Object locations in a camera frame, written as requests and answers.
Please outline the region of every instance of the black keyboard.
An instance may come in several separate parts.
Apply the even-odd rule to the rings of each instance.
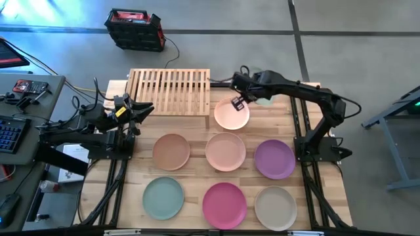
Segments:
[[[15,154],[30,123],[31,119],[0,115],[0,152]]]

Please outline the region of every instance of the concrete floor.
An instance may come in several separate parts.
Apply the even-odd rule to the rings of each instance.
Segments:
[[[18,2],[26,6],[28,1]],[[146,9],[161,17],[167,30],[293,30],[287,0],[40,2],[46,6],[42,11],[27,8],[12,18],[2,17],[0,27],[104,28],[108,11],[115,7]],[[416,0],[295,0],[303,31],[420,31],[419,7]],[[162,53],[123,51],[107,34],[2,32],[1,36],[65,75],[74,85],[93,87],[91,79],[96,76],[103,90],[110,79],[126,79],[130,68],[162,68],[176,56],[170,43]],[[278,71],[288,79],[302,76],[293,35],[167,36],[180,49],[180,58],[171,62],[170,68],[210,68],[212,78],[224,79],[245,64]],[[383,133],[379,127],[364,130],[360,126],[419,85],[420,37],[302,36],[302,44],[310,81],[321,82],[363,107],[359,116],[334,131],[345,137],[343,146],[354,153],[342,165],[354,225],[420,235],[420,187],[385,190],[387,183],[399,180],[399,175]],[[45,73],[34,66],[18,69]],[[72,91],[65,88],[52,119],[65,119],[73,112],[68,109],[71,95]],[[348,105],[347,113],[352,111],[354,108]],[[414,174],[419,164],[412,161]],[[56,175],[53,170],[51,178]],[[62,195],[46,196],[40,213],[51,214],[51,221],[27,224],[25,229],[70,225],[78,188],[74,184],[63,189]]]

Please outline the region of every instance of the mint green plate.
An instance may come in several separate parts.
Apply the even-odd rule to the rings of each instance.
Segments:
[[[157,220],[167,220],[176,215],[184,204],[184,191],[171,177],[152,180],[143,193],[143,208]]]

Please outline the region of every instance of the gray desk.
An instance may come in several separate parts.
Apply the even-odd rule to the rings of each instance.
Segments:
[[[25,109],[31,115],[37,115],[46,119],[51,118],[53,109],[60,95],[65,78],[63,76],[54,75],[22,75],[22,74],[2,74],[0,73],[0,94],[11,92],[14,84],[18,79],[27,79],[32,81],[48,82],[49,90],[52,94],[42,97],[39,105],[30,105]],[[17,109],[12,106],[0,102],[0,115],[12,115],[18,113]],[[40,125],[44,120],[35,117],[25,117],[32,120],[31,128],[24,137],[18,152],[14,155],[0,153],[0,164],[18,164],[16,172],[12,176],[11,181],[0,183],[0,197],[13,193],[18,184],[23,180],[25,175],[30,171],[33,165],[32,159],[37,151],[38,131],[35,125]],[[44,171],[44,163],[36,163],[31,174],[26,178],[25,182],[20,186],[18,191],[21,196],[16,216],[13,223],[6,229],[0,229],[0,233],[8,231],[20,231],[28,215],[31,207],[33,196],[38,189],[39,180]]]

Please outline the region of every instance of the purple plate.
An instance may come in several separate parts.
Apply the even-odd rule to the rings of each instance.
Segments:
[[[295,154],[279,140],[262,142],[255,151],[254,160],[261,174],[273,180],[288,177],[296,166]]]

